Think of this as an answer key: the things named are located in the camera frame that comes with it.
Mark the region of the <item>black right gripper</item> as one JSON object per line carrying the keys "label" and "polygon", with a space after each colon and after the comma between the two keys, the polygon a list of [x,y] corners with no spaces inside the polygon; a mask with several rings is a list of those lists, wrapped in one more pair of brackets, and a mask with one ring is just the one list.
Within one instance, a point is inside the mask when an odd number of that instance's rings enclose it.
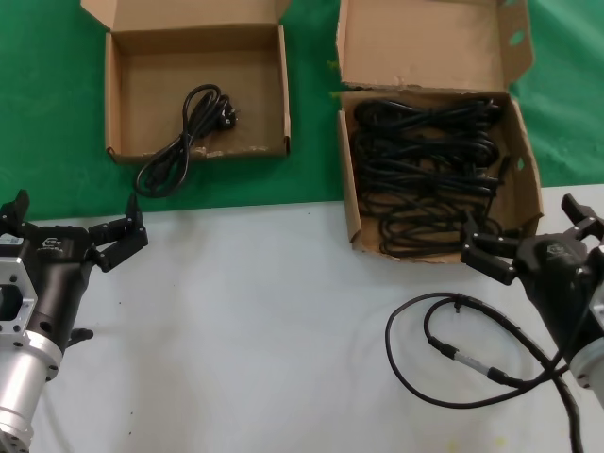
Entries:
{"label": "black right gripper", "polygon": [[[589,236],[602,241],[604,223],[570,193],[563,196],[561,207],[571,227],[563,234],[525,239],[520,245],[518,239],[481,232],[467,211],[460,235],[461,262],[506,286],[518,276],[563,359],[571,362],[603,336],[602,327],[587,311],[603,282],[603,253],[588,250],[581,241]],[[503,260],[514,257],[515,268]]]}

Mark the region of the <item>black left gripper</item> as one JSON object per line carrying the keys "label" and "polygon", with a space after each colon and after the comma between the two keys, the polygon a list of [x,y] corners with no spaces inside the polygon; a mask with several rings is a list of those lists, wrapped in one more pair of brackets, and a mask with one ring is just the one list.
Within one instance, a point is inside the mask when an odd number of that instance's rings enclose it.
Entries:
{"label": "black left gripper", "polygon": [[34,226],[25,221],[26,190],[1,207],[1,234],[22,236],[37,301],[27,324],[60,351],[68,347],[93,262],[107,273],[148,245],[143,213],[132,193],[123,218],[91,226]]}

